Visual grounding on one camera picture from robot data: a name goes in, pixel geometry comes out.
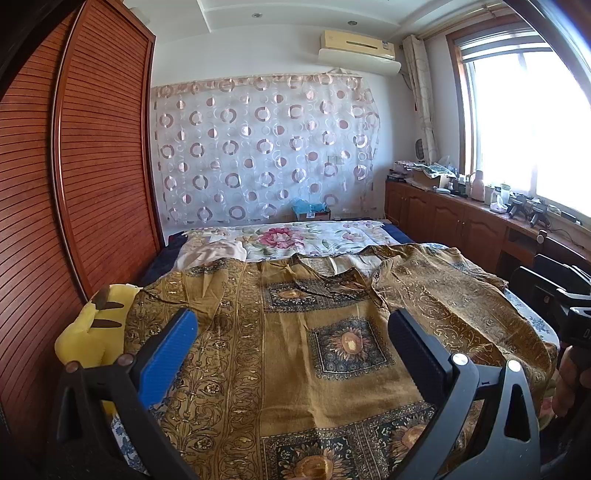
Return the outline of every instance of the gold patterned bedspread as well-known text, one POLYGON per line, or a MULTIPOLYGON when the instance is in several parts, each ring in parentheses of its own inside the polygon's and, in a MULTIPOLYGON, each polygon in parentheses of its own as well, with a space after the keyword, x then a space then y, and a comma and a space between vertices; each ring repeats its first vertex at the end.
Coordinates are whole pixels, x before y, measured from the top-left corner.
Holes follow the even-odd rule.
POLYGON ((202 480, 387 478, 434 413, 388 339, 400 307, 452 353, 518 359, 539 408, 555 347, 456 249, 368 247, 354 262, 366 271, 336 275, 314 262, 219 260, 136 296, 126 351, 180 307, 199 319, 160 425, 202 480))

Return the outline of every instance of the window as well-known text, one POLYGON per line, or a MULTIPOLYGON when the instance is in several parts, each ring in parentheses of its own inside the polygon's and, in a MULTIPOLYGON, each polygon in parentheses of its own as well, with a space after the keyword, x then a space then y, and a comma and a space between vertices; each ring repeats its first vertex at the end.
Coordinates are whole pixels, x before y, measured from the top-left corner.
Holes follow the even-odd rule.
POLYGON ((453 47, 467 173, 591 217, 591 108, 558 55, 522 22, 454 38, 453 47))

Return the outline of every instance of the white wall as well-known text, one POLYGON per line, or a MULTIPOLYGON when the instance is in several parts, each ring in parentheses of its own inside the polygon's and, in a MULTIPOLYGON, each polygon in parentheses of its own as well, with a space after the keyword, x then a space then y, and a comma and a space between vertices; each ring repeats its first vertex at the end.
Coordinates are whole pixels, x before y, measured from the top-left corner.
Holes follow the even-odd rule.
MULTIPOLYGON (((323 30, 262 25, 216 30, 164 44, 156 40, 152 85, 256 74, 326 72, 332 67, 316 63, 323 30)), ((380 215, 388 169, 395 160, 415 158, 414 101, 400 75, 367 73, 364 77, 381 119, 378 154, 374 158, 376 206, 380 215)))

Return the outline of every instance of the floral duvet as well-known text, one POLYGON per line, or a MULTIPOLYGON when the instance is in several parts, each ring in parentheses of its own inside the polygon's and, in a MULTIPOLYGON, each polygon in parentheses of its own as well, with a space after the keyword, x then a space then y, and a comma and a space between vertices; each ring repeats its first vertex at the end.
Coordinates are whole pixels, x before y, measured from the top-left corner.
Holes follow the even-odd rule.
POLYGON ((398 245, 382 225, 375 220, 359 220, 207 227, 185 232, 188 239, 181 253, 221 239, 242 242, 247 262, 276 260, 295 253, 313 257, 352 254, 368 245, 398 245))

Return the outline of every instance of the ceiling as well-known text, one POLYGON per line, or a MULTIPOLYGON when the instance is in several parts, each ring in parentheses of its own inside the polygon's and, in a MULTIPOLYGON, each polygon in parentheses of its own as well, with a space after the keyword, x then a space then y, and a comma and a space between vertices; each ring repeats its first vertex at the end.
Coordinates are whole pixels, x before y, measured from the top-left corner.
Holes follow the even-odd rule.
POLYGON ((255 25, 316 25, 400 41, 483 0, 124 0, 166 43, 255 25), (262 14, 254 18, 253 14, 262 14), (351 26, 349 21, 356 21, 351 26))

